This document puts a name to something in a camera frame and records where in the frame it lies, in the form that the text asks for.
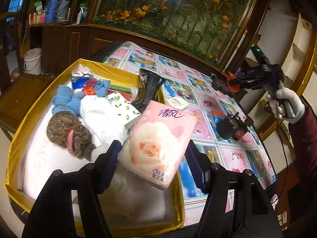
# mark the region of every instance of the knitted hat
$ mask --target knitted hat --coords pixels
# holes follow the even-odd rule
[[[91,143],[91,133],[71,112],[55,113],[50,119],[46,134],[48,139],[78,158],[91,159],[91,152],[96,148]]]

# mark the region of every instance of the small box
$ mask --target small box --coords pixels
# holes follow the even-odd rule
[[[185,110],[189,106],[187,101],[180,96],[170,97],[166,99],[165,104],[179,110]]]
[[[211,110],[210,112],[215,124],[219,124],[224,118],[226,118],[226,116],[223,113],[219,113],[214,110]]]
[[[141,113],[133,105],[131,105],[119,91],[107,95],[105,98],[113,106],[126,129],[130,128],[137,122]]]

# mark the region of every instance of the table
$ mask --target table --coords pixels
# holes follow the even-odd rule
[[[251,169],[262,187],[272,197],[276,189],[276,175],[254,127],[251,127],[238,142],[223,140],[216,131],[210,111],[223,114],[239,112],[244,120],[246,115],[239,103],[211,87],[209,76],[199,71],[145,50],[132,42],[124,42],[110,56],[100,60],[102,63],[139,75],[139,69],[151,70],[166,79],[163,84],[164,98],[181,96],[189,103],[185,110],[195,115],[198,123],[192,134],[192,140],[201,153],[205,153],[212,162],[217,162],[227,170],[242,172]],[[185,157],[179,167],[185,205],[185,226],[199,221],[207,195],[194,183]],[[234,191],[229,191],[226,211],[233,209]]]

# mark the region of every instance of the tissue pack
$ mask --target tissue pack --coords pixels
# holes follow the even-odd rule
[[[180,165],[197,118],[150,101],[123,144],[120,164],[151,185],[167,190]]]
[[[92,79],[92,71],[75,71],[71,74],[72,87],[73,89],[84,88],[85,82],[89,79]]]
[[[133,105],[131,105],[119,91],[109,94],[105,96],[105,98],[113,106],[126,129],[136,123],[141,113]]]

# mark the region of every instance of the hand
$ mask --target hand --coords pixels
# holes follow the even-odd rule
[[[294,124],[298,122],[300,118],[302,118],[302,116],[305,113],[305,106],[294,91],[290,90],[289,88],[283,87],[276,91],[276,97],[279,99],[288,99],[291,103],[291,106],[295,114],[295,118],[284,118],[286,121],[290,122],[291,124]],[[281,107],[276,100],[273,100],[269,94],[267,95],[267,99],[270,101],[269,104],[272,108],[275,118],[282,119],[283,116],[285,116],[284,108]]]

